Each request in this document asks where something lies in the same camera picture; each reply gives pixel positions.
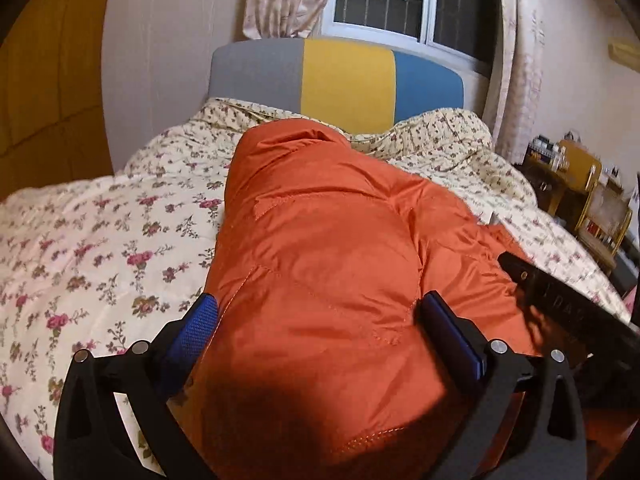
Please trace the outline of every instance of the window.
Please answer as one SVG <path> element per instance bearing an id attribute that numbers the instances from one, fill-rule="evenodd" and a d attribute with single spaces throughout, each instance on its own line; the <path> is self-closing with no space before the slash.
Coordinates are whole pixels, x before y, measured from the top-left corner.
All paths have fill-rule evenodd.
<path id="1" fill-rule="evenodd" d="M 499 0 L 329 0 L 322 33 L 372 41 L 489 75 Z"/>

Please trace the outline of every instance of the blue mesh padding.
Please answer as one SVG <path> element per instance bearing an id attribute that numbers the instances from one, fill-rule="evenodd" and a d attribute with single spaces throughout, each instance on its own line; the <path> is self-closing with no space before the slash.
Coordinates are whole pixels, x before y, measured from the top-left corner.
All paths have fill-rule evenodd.
<path id="1" fill-rule="evenodd" d="M 482 360 L 449 317 L 448 307 L 433 294 L 424 297 L 421 314 L 424 329 L 451 377 L 464 393 L 473 393 L 484 376 Z"/>
<path id="2" fill-rule="evenodd" d="M 187 316 L 184 327 L 160 362 L 156 392 L 163 399 L 168 399 L 180 391 L 207 345 L 218 323 L 216 298 L 210 294 L 201 294 Z"/>

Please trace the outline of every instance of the orange jacket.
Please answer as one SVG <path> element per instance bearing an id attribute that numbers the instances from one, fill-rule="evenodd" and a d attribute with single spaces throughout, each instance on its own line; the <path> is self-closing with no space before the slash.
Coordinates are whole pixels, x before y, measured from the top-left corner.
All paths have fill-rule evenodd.
<path id="1" fill-rule="evenodd" d="M 220 322 L 178 420 L 222 480 L 415 479 L 468 403 L 414 323 L 437 290 L 487 339 L 537 354 L 497 257 L 524 256 L 458 197 L 309 120 L 249 130 L 206 292 Z"/>

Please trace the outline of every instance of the headboard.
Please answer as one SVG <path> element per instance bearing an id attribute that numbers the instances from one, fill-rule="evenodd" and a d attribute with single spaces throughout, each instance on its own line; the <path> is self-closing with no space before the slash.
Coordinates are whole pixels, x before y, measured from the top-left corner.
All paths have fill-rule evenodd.
<path id="1" fill-rule="evenodd" d="M 351 134 L 384 132 L 464 102 L 460 76 L 433 61 L 354 41 L 293 38 L 217 49 L 209 97 L 282 108 Z"/>

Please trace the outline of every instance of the blue headboard panel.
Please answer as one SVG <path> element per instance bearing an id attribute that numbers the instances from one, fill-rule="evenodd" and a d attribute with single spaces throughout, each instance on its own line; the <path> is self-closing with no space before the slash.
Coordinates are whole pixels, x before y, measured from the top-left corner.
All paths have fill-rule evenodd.
<path id="1" fill-rule="evenodd" d="M 460 76 L 428 59 L 394 51 L 396 58 L 396 123 L 425 110 L 462 108 Z"/>

